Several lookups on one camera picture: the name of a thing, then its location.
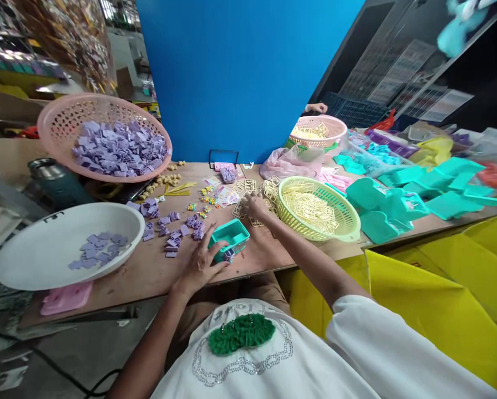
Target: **pink plastic tray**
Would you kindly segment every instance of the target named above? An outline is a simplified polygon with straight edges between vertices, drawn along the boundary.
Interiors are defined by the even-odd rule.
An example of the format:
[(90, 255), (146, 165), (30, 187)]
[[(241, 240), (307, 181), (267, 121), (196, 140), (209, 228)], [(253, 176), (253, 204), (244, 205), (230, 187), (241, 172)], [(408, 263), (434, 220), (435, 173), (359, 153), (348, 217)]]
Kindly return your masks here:
[[(91, 170), (77, 165), (71, 149), (80, 136), (82, 122), (93, 120), (97, 123), (115, 121), (124, 124), (138, 121), (140, 126), (147, 126), (153, 134), (161, 134), (165, 138), (165, 145), (169, 149), (164, 162), (153, 172), (136, 177), (116, 177), (91, 172)], [(126, 100), (104, 94), (81, 93), (60, 97), (50, 102), (39, 114), (38, 133), (47, 152), (62, 165), (73, 172), (95, 180), (111, 183), (136, 183), (147, 181), (162, 173), (171, 162), (173, 145), (169, 134), (156, 118), (137, 105)]]

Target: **black cable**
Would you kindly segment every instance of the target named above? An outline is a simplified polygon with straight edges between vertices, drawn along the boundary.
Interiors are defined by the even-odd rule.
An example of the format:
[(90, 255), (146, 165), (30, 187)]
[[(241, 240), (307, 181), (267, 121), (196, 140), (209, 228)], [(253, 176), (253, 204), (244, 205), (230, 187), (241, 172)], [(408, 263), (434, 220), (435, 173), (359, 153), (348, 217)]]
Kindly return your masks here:
[(105, 396), (108, 391), (105, 392), (95, 392), (95, 390), (111, 375), (119, 373), (121, 369), (116, 369), (108, 374), (106, 374), (103, 378), (100, 379), (99, 382), (95, 384), (92, 390), (87, 389), (84, 385), (82, 385), (78, 380), (76, 380), (71, 374), (67, 373), (66, 371), (62, 370), (60, 366), (58, 366), (54, 360), (52, 360), (49, 356), (47, 356), (44, 352), (40, 351), (40, 349), (36, 348), (34, 345), (31, 345), (30, 343), (23, 341), (17, 337), (14, 337), (12, 335), (8, 334), (3, 334), (0, 332), (0, 338), (5, 339), (8, 341), (14, 341), (14, 342), (21, 342), (24, 343), (25, 345), (28, 346), (30, 350), (32, 350), (36, 355), (42, 358), (42, 360), (49, 365), (51, 369), (56, 371), (58, 374), (60, 374), (62, 377), (64, 377), (66, 380), (68, 380), (70, 383), (72, 383), (76, 388), (82, 391), (82, 393), (86, 394), (86, 397), (84, 399), (89, 399), (91, 397), (103, 397)]

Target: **red plastic bag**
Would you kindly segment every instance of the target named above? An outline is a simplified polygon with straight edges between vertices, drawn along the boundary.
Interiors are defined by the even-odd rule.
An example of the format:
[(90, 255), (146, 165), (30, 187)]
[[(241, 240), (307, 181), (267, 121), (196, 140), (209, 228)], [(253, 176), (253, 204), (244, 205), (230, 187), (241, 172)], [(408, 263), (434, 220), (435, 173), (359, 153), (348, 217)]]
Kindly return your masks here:
[(264, 179), (271, 178), (271, 176), (316, 178), (321, 173), (323, 160), (324, 149), (312, 147), (303, 150), (298, 148), (298, 144), (295, 144), (290, 150), (286, 148), (274, 150), (260, 167), (260, 176)]

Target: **teal stuffed toy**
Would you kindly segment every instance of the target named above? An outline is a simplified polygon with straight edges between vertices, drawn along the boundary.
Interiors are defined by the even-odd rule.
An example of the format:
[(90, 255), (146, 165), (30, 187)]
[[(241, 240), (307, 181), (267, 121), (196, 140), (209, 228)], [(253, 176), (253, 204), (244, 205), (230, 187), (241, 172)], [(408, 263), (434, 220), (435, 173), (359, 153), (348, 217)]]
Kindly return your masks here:
[(465, 48), (467, 34), (485, 20), (487, 7), (495, 2), (497, 0), (468, 0), (459, 4), (458, 0), (448, 0), (448, 12), (455, 15), (455, 18), (437, 38), (439, 50), (450, 58), (461, 54)]

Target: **pink plastic basket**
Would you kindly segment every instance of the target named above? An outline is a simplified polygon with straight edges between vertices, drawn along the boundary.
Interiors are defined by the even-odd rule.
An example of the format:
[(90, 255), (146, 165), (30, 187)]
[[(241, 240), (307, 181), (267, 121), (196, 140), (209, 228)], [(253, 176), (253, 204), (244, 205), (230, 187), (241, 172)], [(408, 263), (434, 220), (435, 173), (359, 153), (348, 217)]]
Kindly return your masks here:
[[(149, 127), (153, 134), (161, 134), (169, 152), (160, 167), (142, 176), (116, 177), (91, 172), (77, 165), (71, 152), (82, 132), (82, 122), (90, 120), (111, 124), (116, 121), (127, 124), (136, 120), (140, 126)], [(47, 152), (62, 165), (80, 175), (112, 183), (136, 183), (156, 177), (167, 168), (173, 152), (171, 138), (156, 118), (137, 105), (104, 94), (71, 94), (52, 101), (39, 114), (38, 133)]]
[(296, 127), (315, 127), (321, 122), (328, 129), (325, 139), (305, 139), (293, 134), (289, 135), (291, 141), (301, 143), (306, 147), (331, 147), (335, 142), (339, 144), (341, 138), (347, 133), (347, 125), (336, 117), (329, 115), (301, 116), (298, 118)]

